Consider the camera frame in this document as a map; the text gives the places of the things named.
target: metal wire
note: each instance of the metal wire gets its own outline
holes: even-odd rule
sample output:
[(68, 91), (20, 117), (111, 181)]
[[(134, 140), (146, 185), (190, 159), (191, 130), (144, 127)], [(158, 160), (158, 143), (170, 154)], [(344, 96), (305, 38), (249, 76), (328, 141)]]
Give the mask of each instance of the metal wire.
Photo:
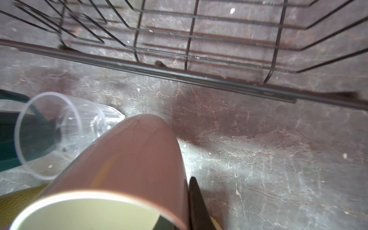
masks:
[[(292, 74), (302, 73), (302, 72), (306, 72), (306, 71), (309, 71), (309, 70), (312, 70), (312, 69), (315, 69), (315, 68), (326, 66), (326, 65), (329, 65), (329, 64), (332, 64), (332, 63), (335, 63), (335, 62), (338, 62), (338, 61), (342, 61), (342, 60), (345, 60), (347, 58), (351, 58), (351, 57), (361, 55), (363, 53), (368, 52), (368, 47), (367, 47), (367, 48), (358, 50), (356, 52), (352, 52), (350, 54), (346, 54), (346, 55), (343, 55), (341, 57), (336, 57), (334, 59), (325, 61), (323, 63), (316, 64), (316, 65), (313, 65), (313, 66), (310, 66), (310, 67), (307, 67), (307, 68), (304, 68), (304, 69), (300, 69), (300, 70), (285, 69), (285, 68), (279, 68), (279, 67), (276, 66), (276, 60), (277, 60), (279, 50), (289, 50), (289, 51), (294, 51), (294, 52), (304, 51), (304, 50), (306, 50), (308, 48), (311, 48), (313, 46), (316, 46), (316, 45), (318, 45), (318, 44), (320, 44), (320, 43), (322, 43), (322, 42), (324, 42), (324, 41), (326, 41), (330, 38), (333, 38), (336, 35), (341, 34), (341, 33), (345, 32), (345, 31), (347, 31), (347, 30), (349, 30), (353, 27), (356, 27), (356, 26), (358, 26), (362, 23), (365, 23), (366, 21), (368, 21), (368, 16), (365, 16), (365, 17), (361, 18), (360, 20), (357, 20), (356, 22), (353, 22), (350, 25), (347, 25), (347, 26), (345, 26), (345, 27), (343, 27), (343, 28), (341, 28), (341, 29), (339, 29), (339, 30), (327, 35), (327, 36), (324, 36), (323, 38), (321, 38), (321, 39), (319, 39), (319, 40), (317, 40), (317, 41), (315, 41), (315, 42), (313, 42), (309, 45), (306, 45), (304, 47), (289, 47), (289, 46), (280, 45), (280, 41), (281, 41), (281, 37), (282, 37), (282, 29), (283, 28), (298, 29), (298, 30), (310, 29), (310, 28), (316, 26), (317, 24), (321, 23), (325, 19), (329, 18), (330, 16), (332, 16), (336, 12), (340, 11), (341, 9), (343, 9), (344, 7), (346, 7), (347, 5), (349, 5), (350, 3), (352, 3), (355, 0), (347, 0), (346, 2), (339, 5), (338, 7), (333, 9), (332, 11), (328, 12), (326, 15), (324, 15), (323, 17), (321, 17), (320, 19), (318, 19), (314, 23), (310, 24), (309, 26), (299, 26), (299, 25), (285, 24), (284, 20), (285, 20), (286, 9), (288, 7), (308, 8), (308, 7), (311, 7), (311, 6), (315, 5), (319, 0), (314, 0), (310, 3), (308, 3), (308, 4), (293, 4), (293, 3), (288, 3), (288, 0), (284, 0), (283, 3), (266, 2), (266, 1), (249, 1), (249, 0), (202, 0), (202, 1), (227, 2), (227, 3), (232, 2), (232, 3), (240, 3), (240, 4), (253, 4), (253, 5), (262, 5), (262, 6), (267, 6), (267, 7), (282, 7), (282, 12), (281, 12), (279, 23), (253, 21), (253, 20), (245, 20), (245, 19), (239, 19), (239, 18), (222, 18), (222, 17), (215, 17), (215, 16), (198, 15), (197, 10), (198, 10), (198, 6), (199, 6), (199, 0), (196, 0), (196, 2), (195, 2), (193, 14), (176, 13), (176, 12), (171, 12), (171, 11), (146, 10), (146, 9), (144, 9), (145, 0), (142, 1), (141, 8), (138, 9), (138, 8), (134, 8), (130, 4), (129, 0), (124, 0), (131, 10), (139, 13), (137, 27), (129, 26), (128, 23), (124, 20), (124, 18), (117, 11), (116, 7), (109, 0), (105, 0), (106, 3), (107, 3), (106, 6), (97, 6), (93, 2), (93, 0), (88, 0), (89, 4), (86, 4), (86, 3), (82, 2), (81, 0), (77, 0), (79, 4), (81, 4), (85, 7), (93, 7), (96, 10), (96, 12), (98, 13), (98, 15), (100, 16), (101, 22), (92, 19), (91, 17), (89, 17), (86, 14), (80, 14), (80, 13), (73, 12), (68, 7), (68, 5), (67, 5), (68, 3), (66, 2), (66, 0), (43, 0), (43, 1), (45, 1), (45, 3), (47, 3), (47, 5), (52, 10), (54, 10), (59, 15), (59, 17), (60, 17), (60, 23), (59, 24), (54, 21), (55, 19), (53, 17), (51, 17), (51, 16), (49, 16), (49, 15), (33, 8), (33, 7), (31, 7), (30, 5), (24, 3), (20, 0), (14, 0), (14, 1), (15, 1), (14, 5), (18, 9), (20, 9), (21, 11), (23, 11), (26, 14), (30, 15), (32, 18), (36, 19), (37, 21), (39, 21), (40, 23), (42, 23), (43, 25), (45, 25), (49, 29), (46, 29), (46, 28), (41, 27), (37, 24), (34, 24), (34, 23), (29, 22), (27, 20), (21, 19), (17, 16), (14, 16), (12, 14), (9, 14), (9, 13), (1, 11), (1, 10), (0, 10), (0, 13), (5, 14), (7, 16), (10, 16), (10, 17), (12, 17), (14, 19), (17, 19), (19, 21), (25, 22), (29, 25), (32, 25), (32, 26), (34, 26), (36, 28), (39, 28), (39, 29), (42, 29), (44, 31), (51, 32), (51, 33), (58, 33), (59, 37), (60, 37), (60, 41), (64, 45), (63, 48), (67, 49), (67, 50), (73, 50), (73, 49), (68, 48), (65, 45), (65, 43), (61, 39), (61, 32), (65, 32), (65, 33), (69, 34), (70, 36), (72, 36), (76, 39), (83, 40), (83, 41), (86, 41), (86, 42), (104, 44), (103, 39), (106, 39), (106, 38), (102, 37), (102, 36), (99, 36), (96, 33), (92, 32), (92, 30), (90, 28), (88, 28), (88, 25), (83, 23), (83, 22), (87, 22), (87, 23), (91, 23), (92, 25), (96, 26), (99, 30), (101, 30), (102, 32), (107, 34), (112, 40), (118, 42), (121, 46), (132, 50), (133, 53), (134, 53), (136, 62), (139, 62), (137, 51), (140, 51), (140, 52), (144, 52), (144, 53), (164, 54), (164, 55), (170, 55), (170, 56), (175, 56), (175, 57), (182, 57), (182, 58), (184, 58), (184, 71), (186, 71), (188, 69), (188, 60), (189, 59), (269, 70), (269, 73), (268, 73), (267, 77), (265, 78), (264, 83), (267, 83), (269, 81), (269, 79), (271, 78), (272, 74), (275, 71), (285, 72), (285, 73), (292, 73)], [(59, 12), (53, 6), (54, 4), (59, 4), (59, 5), (61, 4), (62, 7), (63, 7), (62, 12)], [(134, 41), (133, 41), (132, 46), (129, 46), (129, 45), (123, 43), (119, 38), (114, 36), (108, 29), (106, 29), (104, 27), (104, 25), (106, 25), (108, 22), (107, 22), (106, 18), (103, 16), (103, 14), (101, 13), (101, 11), (99, 10), (99, 7), (104, 7), (104, 8), (111, 9), (116, 14), (116, 16), (120, 19), (120, 21), (126, 26), (127, 29), (132, 30), (132, 31), (135, 32)], [(85, 29), (90, 35), (95, 37), (97, 40), (92, 40), (92, 39), (82, 38), (82, 37), (76, 36), (71, 31), (64, 28), (63, 21), (64, 21), (64, 17), (65, 17), (65, 11), (68, 12), (68, 16), (72, 20), (74, 20), (76, 23), (78, 23), (83, 29)], [(165, 30), (156, 29), (156, 28), (155, 29), (140, 28), (143, 14), (158, 14), (158, 15), (167, 15), (167, 16), (173, 16), (173, 17), (191, 18), (192, 19), (191, 27), (190, 27), (189, 32), (186, 32), (186, 31), (173, 31), (172, 32), (172, 31), (165, 31)], [(223, 38), (223, 37), (218, 37), (216, 35), (210, 35), (210, 34), (197, 35), (197, 34), (194, 33), (194, 25), (195, 25), (196, 19), (211, 20), (211, 21), (225, 21), (225, 22), (233, 22), (233, 23), (241, 23), (241, 24), (253, 24), (253, 25), (258, 25), (258, 26), (269, 26), (269, 27), (278, 28), (278, 32), (277, 32), (277, 37), (276, 37), (276, 41), (275, 41), (274, 44), (270, 44), (269, 42), (266, 42), (266, 41), (264, 41), (264, 42), (262, 42), (262, 41), (261, 42), (260, 41), (253, 42), (253, 41), (249, 41), (249, 40), (243, 40), (241, 38)], [(187, 46), (186, 46), (186, 49), (185, 49), (185, 54), (175, 53), (175, 52), (168, 52), (168, 51), (163, 51), (163, 50), (158, 50), (158, 49), (148, 49), (148, 48), (137, 47), (137, 39), (139, 37), (139, 33), (141, 33), (141, 32), (188, 38)], [(267, 65), (258, 65), (258, 64), (244, 63), (244, 62), (239, 62), (239, 61), (222, 60), (222, 59), (216, 59), (216, 58), (210, 58), (210, 57), (202, 57), (202, 56), (197, 56), (197, 55), (191, 55), (190, 54), (190, 47), (191, 47), (191, 42), (192, 42), (193, 39), (223, 42), (223, 43), (237, 44), (237, 45), (244, 45), (244, 46), (272, 48), (272, 49), (274, 49), (272, 62), (271, 62), (270, 66), (267, 66)], [(158, 77), (158, 73), (149, 74), (149, 72), (148, 73), (144, 72), (144, 74), (145, 75), (152, 75), (153, 77)], [(180, 80), (176, 79), (176, 80), (186, 82), (185, 79), (180, 79)], [(210, 84), (214, 84), (213, 82), (211, 82), (210, 79), (201, 79), (201, 81), (203, 81), (203, 82), (200, 82), (200, 83), (195, 82), (195, 84), (203, 85), (203, 86), (207, 86), (207, 87), (212, 87), (212, 88), (221, 88), (219, 86), (219, 84), (225, 84), (226, 83), (226, 80), (224, 80), (224, 82), (223, 81), (216, 82), (216, 85), (213, 86), (213, 85), (210, 85)], [(231, 90), (229, 90), (227, 88), (225, 90), (232, 91), (232, 92), (244, 93), (242, 90), (234, 89), (234, 88), (232, 88)], [(276, 94), (265, 95), (264, 93), (268, 93), (268, 92), (267, 91), (264, 91), (264, 92), (262, 92), (262, 91), (261, 92), (249, 92), (249, 89), (248, 89), (246, 94), (250, 94), (250, 95), (254, 95), (254, 96), (260, 96), (260, 97), (264, 97), (264, 98), (272, 98), (272, 99), (282, 100), (282, 101), (287, 101), (287, 102), (295, 102), (295, 98), (298, 98), (298, 97), (293, 98), (293, 96), (295, 96), (295, 95), (292, 95), (291, 97), (289, 97), (289, 96), (285, 97), (285, 95), (283, 95), (283, 96), (276, 95)]]
[(302, 99), (368, 111), (367, 101), (346, 98), (339, 96), (337, 93), (316, 93), (285, 88), (281, 86), (273, 86), (269, 84), (259, 84), (255, 82), (230, 81), (224, 80), (219, 76), (205, 75), (184, 70), (174, 70), (167, 67), (157, 67), (154, 65), (125, 61), (110, 57), (102, 57), (77, 51), (60, 50), (51, 47), (31, 45), (28, 43), (10, 41), (6, 39), (0, 39), (0, 45), (14, 47), (20, 51), (29, 53), (262, 98), (292, 103), (294, 103), (296, 99)]

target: brown cup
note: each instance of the brown cup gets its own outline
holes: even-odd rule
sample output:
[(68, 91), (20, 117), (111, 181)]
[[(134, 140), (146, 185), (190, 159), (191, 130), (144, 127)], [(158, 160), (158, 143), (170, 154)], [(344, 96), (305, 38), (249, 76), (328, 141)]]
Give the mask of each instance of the brown cup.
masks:
[(17, 216), (10, 230), (145, 230), (160, 215), (188, 229), (187, 179), (169, 125), (143, 114), (98, 138)]

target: scratched metal surface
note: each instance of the scratched metal surface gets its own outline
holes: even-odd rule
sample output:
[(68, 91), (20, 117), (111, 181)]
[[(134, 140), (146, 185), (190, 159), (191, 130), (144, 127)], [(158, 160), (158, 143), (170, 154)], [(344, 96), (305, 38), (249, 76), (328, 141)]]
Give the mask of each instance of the scratched metal surface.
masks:
[[(30, 4), (48, 11), (45, 4)], [(343, 0), (321, 0), (312, 8), (290, 9), (286, 23), (308, 25)], [(119, 0), (113, 3), (131, 26), (138, 14)], [(140, 1), (132, 1), (139, 7)], [(195, 1), (147, 0), (150, 9), (191, 12)], [(9, 13), (19, 13), (10, 1)], [(93, 9), (74, 10), (95, 14)], [(117, 23), (110, 10), (102, 10), (108, 28), (124, 43), (134, 33)], [(224, 4), (201, 0), (198, 14), (279, 20), (280, 8)], [(283, 44), (306, 45), (368, 14), (368, 2), (357, 0), (339, 14), (308, 31), (284, 30)], [(145, 15), (142, 27), (188, 31), (189, 19)], [(2, 38), (56, 47), (57, 36), (0, 15)], [(71, 21), (67, 26), (85, 35)], [(198, 20), (197, 33), (272, 41), (277, 30), (259, 26)], [(326, 41), (302, 53), (282, 52), (277, 62), (301, 68), (356, 51), (367, 45), (367, 25)], [(116, 42), (96, 46), (63, 35), (65, 42), (83, 52), (133, 60), (133, 53)], [(187, 40), (140, 34), (138, 46), (185, 52)], [(269, 63), (272, 50), (193, 40), (191, 53), (217, 58)], [(56, 91), (111, 105), (127, 117), (152, 113), (170, 123), (178, 136), (188, 177), (195, 176), (213, 215), (225, 230), (366, 229), (368, 225), (368, 114), (318, 103), (275, 102), (197, 86), (128, 74), (54, 58), (0, 49), (1, 88), (35, 96)], [(146, 63), (161, 60), (183, 68), (181, 58), (139, 53)], [(275, 73), (271, 84), (314, 91), (357, 90), (368, 98), (368, 55), (299, 75)], [(189, 69), (224, 78), (262, 80), (267, 72), (190, 61)], [(2, 108), (20, 105), (2, 103)], [(39, 185), (21, 168), (0, 173), (0, 194)]]

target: clear plastic cup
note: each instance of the clear plastic cup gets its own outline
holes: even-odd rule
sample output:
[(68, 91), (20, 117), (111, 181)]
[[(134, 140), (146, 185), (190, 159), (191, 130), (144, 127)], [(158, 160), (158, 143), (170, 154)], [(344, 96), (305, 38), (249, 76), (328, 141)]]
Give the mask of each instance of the clear plastic cup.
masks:
[(56, 92), (41, 93), (28, 101), (19, 114), (15, 150), (32, 175), (52, 180), (124, 118), (110, 106)]

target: wire dish rack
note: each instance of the wire dish rack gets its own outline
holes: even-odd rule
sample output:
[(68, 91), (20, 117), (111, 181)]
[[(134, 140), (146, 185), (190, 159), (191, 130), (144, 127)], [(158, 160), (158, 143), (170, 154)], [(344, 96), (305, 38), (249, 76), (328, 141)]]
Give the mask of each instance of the wire dish rack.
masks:
[[(298, 30), (305, 31), (313, 28), (314, 26), (322, 23), (327, 18), (333, 16), (338, 11), (342, 10), (344, 7), (348, 6), (355, 0), (348, 0), (338, 7), (332, 9), (327, 14), (323, 15), (318, 20), (314, 21), (308, 26), (299, 26), (299, 25), (289, 25), (285, 24), (285, 15), (286, 9), (289, 8), (309, 8), (315, 5), (319, 1), (323, 0), (314, 0), (308, 4), (300, 4), (300, 3), (289, 3), (288, 0), (283, 0), (283, 2), (270, 2), (270, 1), (249, 1), (249, 0), (195, 0), (194, 11), (193, 13), (177, 13), (172, 11), (161, 11), (161, 10), (147, 10), (145, 9), (146, 0), (142, 1), (141, 7), (134, 7), (131, 3), (132, 0), (124, 0), (128, 9), (132, 12), (136, 12), (139, 14), (137, 26), (132, 26), (127, 22), (127, 18), (119, 13), (118, 7), (114, 6), (110, 0), (105, 0), (104, 4), (96, 4), (96, 0), (77, 0), (77, 2), (68, 2), (68, 0), (40, 0), (43, 1), (46, 5), (52, 9), (54, 15), (48, 15), (45, 12), (42, 12), (32, 6), (22, 2), (20, 0), (14, 0), (14, 6), (19, 10), (24, 12), (25, 14), (31, 16), (34, 21), (24, 20), (18, 16), (20, 15), (12, 15), (7, 12), (0, 10), (0, 13), (10, 16), (14, 19), (27, 23), (31, 26), (34, 26), (40, 30), (55, 33), (59, 35), (60, 38), (60, 46), (59, 49), (32, 45), (28, 43), (21, 43), (11, 40), (0, 39), (0, 45), (15, 47), (18, 50), (36, 53), (41, 55), (46, 55), (50, 57), (56, 57), (65, 60), (76, 61), (80, 63), (90, 64), (94, 66), (106, 67), (110, 69), (126, 71), (131, 73), (137, 73), (146, 76), (152, 76), (157, 78), (169, 79), (178, 82), (184, 82), (188, 84), (200, 85), (210, 88), (216, 88), (231, 92), (243, 93), (247, 95), (253, 95), (262, 98), (275, 99), (285, 102), (295, 103), (297, 99), (310, 100), (315, 102), (327, 103), (332, 105), (338, 105), (343, 107), (350, 107), (354, 109), (368, 110), (368, 102), (364, 100), (358, 99), (357, 93), (355, 92), (334, 92), (334, 93), (317, 93), (311, 91), (303, 91), (299, 89), (281, 87), (267, 84), (267, 82), (271, 79), (274, 72), (283, 72), (289, 74), (299, 74), (307, 71), (311, 71), (313, 69), (330, 65), (332, 63), (336, 63), (338, 61), (343, 61), (345, 59), (366, 53), (368, 51), (368, 47), (364, 49), (360, 49), (358, 51), (345, 54), (343, 56), (338, 56), (336, 58), (326, 60), (319, 64), (315, 64), (306, 68), (302, 68), (299, 70), (293, 70), (289, 68), (279, 67), (277, 65), (277, 57), (279, 50), (286, 50), (289, 52), (302, 52), (313, 46), (316, 46), (328, 39), (331, 39), (353, 27), (356, 27), (362, 23), (365, 23), (368, 20), (368, 16), (361, 18), (339, 30), (330, 33), (317, 41), (314, 41), (303, 47), (292, 47), (281, 45), (281, 37), (283, 29), (290, 30)], [(281, 15), (279, 23), (276, 22), (267, 22), (267, 21), (257, 21), (257, 20), (249, 20), (243, 18), (233, 18), (233, 17), (217, 17), (211, 15), (200, 15), (197, 14), (198, 6), (200, 1), (207, 2), (223, 2), (223, 3), (237, 3), (237, 4), (248, 4), (248, 5), (258, 5), (262, 7), (275, 7), (281, 8)], [(94, 9), (94, 12), (98, 15), (98, 18), (91, 17), (87, 13), (79, 13), (72, 10), (72, 6), (88, 6)], [(119, 39), (117, 36), (114, 36), (112, 31), (109, 31), (108, 20), (104, 16), (104, 11), (110, 10), (115, 16), (119, 19), (119, 23), (124, 25), (126, 29), (132, 31), (134, 33), (134, 40), (132, 43), (125, 43), (122, 39)], [(190, 30), (189, 31), (173, 31), (162, 28), (141, 28), (142, 16), (144, 14), (150, 15), (163, 15), (170, 16), (176, 18), (187, 18), (191, 20)], [(68, 29), (64, 23), (66, 18), (74, 21), (80, 28), (82, 28), (88, 36), (79, 36), (75, 31)], [(227, 23), (237, 23), (237, 24), (248, 24), (254, 26), (263, 26), (269, 28), (277, 29), (277, 36), (274, 42), (269, 41), (253, 41), (251, 39), (241, 39), (236, 37), (224, 37), (224, 36), (216, 36), (213, 34), (199, 34), (194, 33), (194, 26), (196, 20), (207, 20), (211, 22), (227, 22)], [(182, 38), (187, 39), (187, 44), (185, 48), (185, 53), (180, 52), (172, 52), (166, 51), (164, 49), (151, 49), (146, 47), (139, 47), (137, 45), (137, 40), (140, 34), (148, 33), (155, 35), (163, 35), (174, 38)], [(97, 56), (92, 54), (87, 54), (76, 49), (72, 49), (66, 45), (63, 41), (62, 35), (69, 35), (74, 39), (78, 39), (88, 43), (97, 43), (97, 44), (105, 44), (106, 40), (112, 40), (120, 44), (123, 48), (127, 50), (131, 50), (134, 54), (135, 61), (128, 61), (122, 59), (115, 59), (111, 57), (105, 56)], [(269, 65), (255, 64), (252, 62), (240, 62), (236, 60), (230, 59), (218, 59), (212, 58), (208, 56), (200, 56), (190, 54), (191, 44), (194, 39), (209, 41), (209, 42), (221, 42), (225, 44), (232, 44), (237, 46), (249, 46), (249, 47), (260, 47), (264, 49), (272, 49), (273, 56), (272, 61)], [(160, 60), (156, 61), (155, 64), (147, 64), (143, 63), (140, 60), (139, 55), (137, 53), (149, 53), (155, 55), (163, 55), (163, 56), (172, 56), (179, 57), (184, 59), (184, 63), (181, 69), (177, 68), (169, 68), (165, 66)], [(188, 70), (188, 60), (199, 60), (206, 61), (208, 63), (220, 63), (227, 64), (230, 66), (239, 66), (244, 68), (254, 68), (258, 70), (267, 70), (268, 74), (263, 79), (263, 82), (249, 82), (243, 80), (234, 80), (229, 78), (224, 78), (219, 75), (212, 74), (204, 74), (200, 72), (193, 72)]]

